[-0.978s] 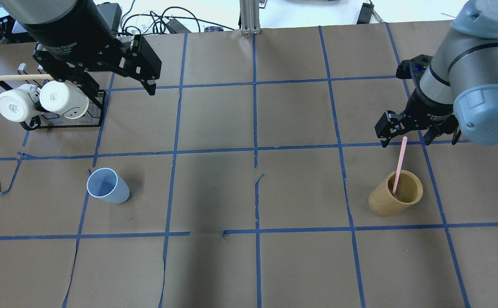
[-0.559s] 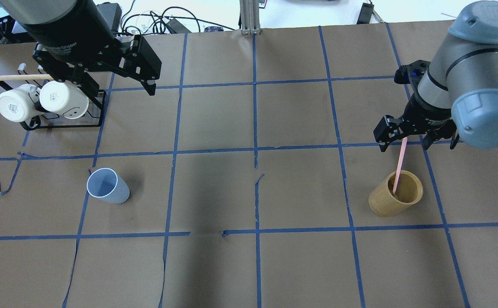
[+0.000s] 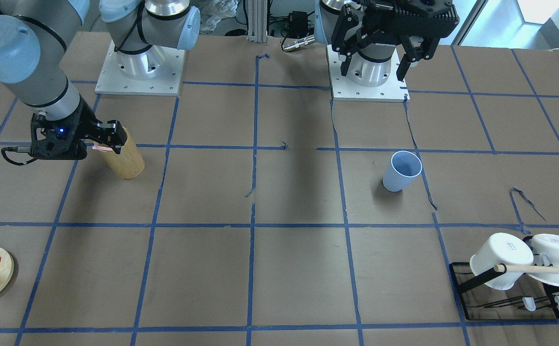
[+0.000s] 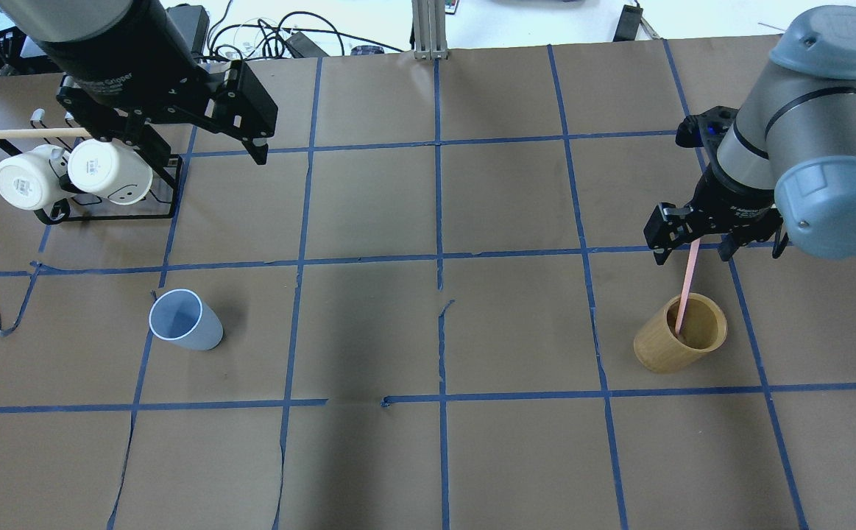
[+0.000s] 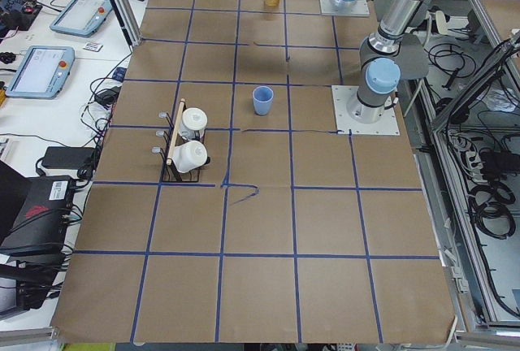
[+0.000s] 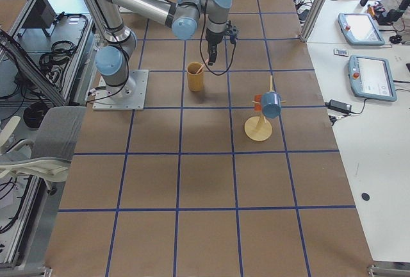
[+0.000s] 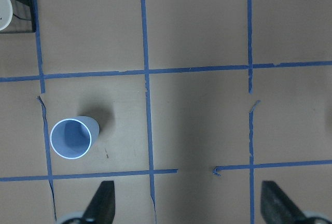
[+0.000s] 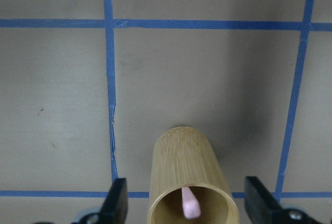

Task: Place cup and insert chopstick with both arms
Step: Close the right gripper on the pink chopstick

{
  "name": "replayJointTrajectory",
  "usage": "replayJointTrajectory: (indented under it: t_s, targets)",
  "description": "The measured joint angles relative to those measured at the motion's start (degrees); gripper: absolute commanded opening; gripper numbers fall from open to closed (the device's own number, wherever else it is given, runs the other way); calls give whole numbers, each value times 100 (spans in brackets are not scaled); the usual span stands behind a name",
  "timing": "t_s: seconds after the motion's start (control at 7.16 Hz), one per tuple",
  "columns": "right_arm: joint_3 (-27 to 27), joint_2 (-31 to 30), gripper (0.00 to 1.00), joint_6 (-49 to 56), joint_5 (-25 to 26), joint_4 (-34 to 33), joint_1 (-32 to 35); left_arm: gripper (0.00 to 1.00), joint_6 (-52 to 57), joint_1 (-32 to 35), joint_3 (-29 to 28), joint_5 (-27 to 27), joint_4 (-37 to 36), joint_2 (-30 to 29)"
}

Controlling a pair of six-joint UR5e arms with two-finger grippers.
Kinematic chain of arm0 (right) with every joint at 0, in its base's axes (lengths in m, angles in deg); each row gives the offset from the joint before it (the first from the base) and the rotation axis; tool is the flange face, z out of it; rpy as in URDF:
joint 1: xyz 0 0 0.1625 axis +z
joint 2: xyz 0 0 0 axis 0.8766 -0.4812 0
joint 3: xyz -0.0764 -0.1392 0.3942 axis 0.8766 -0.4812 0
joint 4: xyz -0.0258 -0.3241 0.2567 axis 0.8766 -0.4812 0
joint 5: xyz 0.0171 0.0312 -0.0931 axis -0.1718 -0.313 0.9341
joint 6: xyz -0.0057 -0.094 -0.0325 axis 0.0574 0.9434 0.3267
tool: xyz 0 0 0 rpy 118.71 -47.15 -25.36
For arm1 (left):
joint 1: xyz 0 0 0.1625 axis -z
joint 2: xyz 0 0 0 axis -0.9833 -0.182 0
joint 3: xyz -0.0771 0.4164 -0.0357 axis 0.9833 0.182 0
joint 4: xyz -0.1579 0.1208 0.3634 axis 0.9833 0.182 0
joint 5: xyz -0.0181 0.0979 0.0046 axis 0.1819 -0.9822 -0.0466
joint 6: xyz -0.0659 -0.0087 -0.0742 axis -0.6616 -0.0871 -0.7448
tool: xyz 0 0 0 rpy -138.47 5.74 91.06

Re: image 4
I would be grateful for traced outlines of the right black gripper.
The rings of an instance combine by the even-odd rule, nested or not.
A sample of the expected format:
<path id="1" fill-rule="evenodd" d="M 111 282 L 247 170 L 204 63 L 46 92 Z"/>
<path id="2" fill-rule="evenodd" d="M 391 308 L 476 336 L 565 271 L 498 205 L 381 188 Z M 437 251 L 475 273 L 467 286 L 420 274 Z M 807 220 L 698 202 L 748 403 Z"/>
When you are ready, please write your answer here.
<path id="1" fill-rule="evenodd" d="M 718 247 L 723 262 L 753 242 L 764 244 L 770 239 L 773 259 L 780 258 L 790 244 L 774 207 L 774 193 L 745 182 L 751 175 L 767 174 L 768 160 L 764 151 L 740 137 L 736 115 L 734 108 L 717 105 L 684 117 L 677 128 L 676 144 L 704 149 L 710 162 L 684 207 L 660 202 L 644 225 L 644 239 L 657 266 L 663 266 L 681 245 L 704 235 L 724 234 Z"/>

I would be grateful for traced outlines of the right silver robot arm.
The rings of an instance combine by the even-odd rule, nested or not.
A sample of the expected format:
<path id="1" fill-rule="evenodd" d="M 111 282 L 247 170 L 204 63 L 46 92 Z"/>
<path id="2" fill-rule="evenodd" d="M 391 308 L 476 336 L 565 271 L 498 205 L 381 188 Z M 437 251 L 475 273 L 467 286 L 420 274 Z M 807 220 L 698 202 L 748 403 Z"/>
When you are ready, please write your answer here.
<path id="1" fill-rule="evenodd" d="M 722 261 L 765 241 L 775 258 L 788 244 L 856 258 L 856 7 L 795 17 L 743 105 L 686 116 L 674 140 L 710 161 L 686 205 L 648 218 L 657 265 L 706 235 L 721 236 Z"/>

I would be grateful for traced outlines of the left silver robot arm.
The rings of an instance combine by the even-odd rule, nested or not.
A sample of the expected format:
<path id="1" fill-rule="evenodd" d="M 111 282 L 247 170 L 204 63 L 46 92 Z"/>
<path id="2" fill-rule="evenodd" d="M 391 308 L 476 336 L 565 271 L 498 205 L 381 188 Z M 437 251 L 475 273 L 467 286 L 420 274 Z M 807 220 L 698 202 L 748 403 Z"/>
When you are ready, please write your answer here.
<path id="1" fill-rule="evenodd" d="M 240 141 L 267 162 L 277 105 L 243 60 L 210 73 L 158 1 L 0 1 L 64 71 L 57 101 L 99 141 L 120 141 L 152 167 L 171 147 L 159 124 L 191 124 Z"/>

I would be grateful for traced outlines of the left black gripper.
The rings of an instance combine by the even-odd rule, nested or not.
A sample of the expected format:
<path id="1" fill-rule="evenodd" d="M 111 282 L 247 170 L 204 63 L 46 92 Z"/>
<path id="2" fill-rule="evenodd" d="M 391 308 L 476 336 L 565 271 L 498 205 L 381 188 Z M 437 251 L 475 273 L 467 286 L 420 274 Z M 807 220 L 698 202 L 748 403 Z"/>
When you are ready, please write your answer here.
<path id="1" fill-rule="evenodd" d="M 57 56 L 65 73 L 58 103 L 102 142 L 137 154 L 166 185 L 177 185 L 182 158 L 155 124 L 192 124 L 240 141 L 267 162 L 277 104 L 245 60 L 207 71 L 192 56 Z"/>

